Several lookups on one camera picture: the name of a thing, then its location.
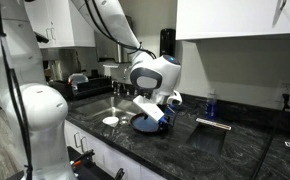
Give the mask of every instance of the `white wall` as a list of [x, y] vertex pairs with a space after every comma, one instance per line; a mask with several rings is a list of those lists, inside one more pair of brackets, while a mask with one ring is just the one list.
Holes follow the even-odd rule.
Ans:
[[76, 47], [75, 50], [78, 53], [78, 59], [81, 63], [81, 69], [85, 69], [86, 74], [90, 76], [91, 70], [98, 68], [96, 48]]
[[[175, 28], [176, 0], [121, 0], [145, 48], [159, 52], [160, 30]], [[227, 101], [280, 109], [274, 102], [279, 80], [290, 80], [290, 40], [229, 38], [178, 42], [182, 71], [177, 90], [206, 96], [216, 89]], [[118, 79], [126, 65], [114, 73]]]

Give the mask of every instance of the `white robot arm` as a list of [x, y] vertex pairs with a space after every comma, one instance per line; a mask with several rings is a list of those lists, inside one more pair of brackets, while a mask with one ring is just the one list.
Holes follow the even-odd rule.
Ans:
[[140, 89], [153, 90], [151, 99], [138, 96], [134, 103], [156, 121], [163, 112], [156, 104], [165, 105], [182, 102], [174, 90], [181, 66], [168, 55], [157, 59], [153, 53], [142, 48], [130, 29], [118, 0], [72, 0], [81, 15], [96, 32], [122, 45], [132, 59], [131, 83]]
[[[59, 92], [46, 85], [41, 53], [24, 2], [1, 0], [0, 11], [3, 25], [0, 35], [4, 34], [0, 36], [0, 106], [13, 132], [17, 159], [28, 167], [24, 168], [22, 180], [76, 180], [64, 137], [68, 106]], [[7, 58], [3, 58], [2, 49]], [[9, 67], [3, 59], [9, 59]], [[13, 84], [8, 83], [12, 71], [18, 83], [14, 78]], [[16, 111], [21, 107], [19, 94], [26, 110], [21, 110], [21, 116]], [[24, 125], [25, 117], [28, 119], [27, 128], [19, 123]], [[24, 136], [23, 130], [28, 132], [27, 135]]]

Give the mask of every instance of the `dark granite countertop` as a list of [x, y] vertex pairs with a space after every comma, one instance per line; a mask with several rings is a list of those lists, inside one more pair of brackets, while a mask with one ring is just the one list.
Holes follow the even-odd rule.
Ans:
[[[251, 179], [270, 132], [269, 128], [219, 119], [232, 129], [226, 133], [221, 154], [214, 155], [186, 144], [198, 125], [196, 118], [202, 115], [194, 102], [183, 102], [174, 127], [159, 136], [139, 134], [130, 125], [112, 128], [75, 111], [110, 96], [107, 93], [68, 102], [66, 120], [166, 179]], [[131, 96], [119, 98], [132, 100]], [[289, 134], [277, 133], [258, 179], [290, 179], [290, 148], [284, 145], [285, 140], [290, 140]]]

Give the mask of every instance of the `cabinet door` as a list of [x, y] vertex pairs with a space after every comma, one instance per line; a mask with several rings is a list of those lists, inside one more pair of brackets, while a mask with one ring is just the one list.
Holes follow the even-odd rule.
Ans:
[[69, 1], [75, 46], [95, 47], [94, 29], [85, 21], [72, 1]]
[[53, 42], [51, 37], [51, 24], [48, 15], [46, 0], [25, 2], [25, 9], [33, 30], [50, 40], [48, 43], [38, 43], [39, 47], [52, 47]]
[[65, 135], [66, 145], [71, 146], [76, 151], [82, 154], [83, 153], [82, 148], [81, 148], [82, 134], [81, 134], [80, 129], [76, 127], [75, 125], [73, 125], [72, 123], [65, 121], [64, 135]]
[[74, 46], [71, 15], [68, 0], [47, 1], [51, 19], [51, 34], [55, 47]]
[[89, 149], [93, 149], [95, 155], [93, 156], [93, 161], [101, 169], [105, 169], [105, 152], [107, 151], [106, 144], [95, 138], [92, 135], [87, 134], [87, 144]]
[[154, 173], [153, 171], [149, 170], [148, 168], [141, 166], [141, 180], [165, 180], [165, 178], [161, 177], [160, 175]]
[[107, 173], [115, 177], [120, 168], [124, 169], [123, 180], [140, 179], [140, 164], [117, 150], [107, 146], [105, 154], [105, 167]]
[[290, 1], [286, 1], [283, 5], [284, 2], [284, 0], [178, 1], [176, 39], [290, 33]]

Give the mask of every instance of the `blue bottle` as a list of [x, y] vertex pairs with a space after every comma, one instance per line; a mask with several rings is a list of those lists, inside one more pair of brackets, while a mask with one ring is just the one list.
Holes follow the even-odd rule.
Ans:
[[215, 120], [217, 113], [217, 98], [215, 94], [215, 89], [212, 89], [207, 95], [206, 107], [205, 107], [205, 117], [209, 120]]

